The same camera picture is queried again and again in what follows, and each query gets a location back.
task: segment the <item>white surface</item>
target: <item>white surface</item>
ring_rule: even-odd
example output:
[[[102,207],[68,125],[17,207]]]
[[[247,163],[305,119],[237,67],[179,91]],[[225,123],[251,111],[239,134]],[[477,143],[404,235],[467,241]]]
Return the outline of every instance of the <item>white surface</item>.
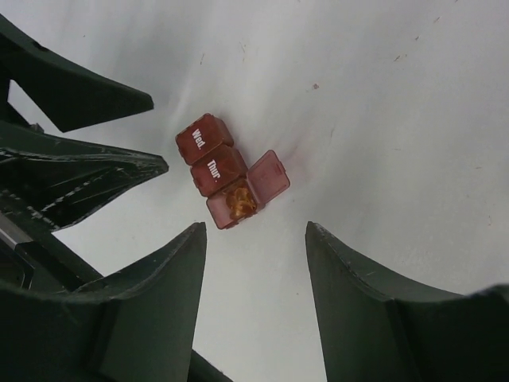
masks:
[[[111,273],[206,221],[195,348],[234,380],[325,380],[308,220],[435,287],[509,280],[507,0],[1,0],[0,11],[154,97],[155,111],[67,136],[162,154],[169,173],[58,237]],[[57,134],[25,96],[12,100]],[[205,112],[249,163],[276,150],[293,182],[227,232],[173,141]]]

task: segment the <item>red pill box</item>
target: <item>red pill box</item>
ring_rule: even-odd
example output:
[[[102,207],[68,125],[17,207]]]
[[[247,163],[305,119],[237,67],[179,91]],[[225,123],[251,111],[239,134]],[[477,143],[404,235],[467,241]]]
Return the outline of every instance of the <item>red pill box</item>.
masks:
[[[288,188],[285,167],[276,153],[269,150],[247,171],[245,178],[209,197],[207,206],[217,228],[228,229],[259,212]]]
[[[221,145],[191,167],[194,184],[203,197],[211,197],[240,177],[247,166],[242,155],[233,147]]]
[[[233,138],[224,122],[205,114],[175,138],[185,162],[192,166],[220,145],[233,146]]]

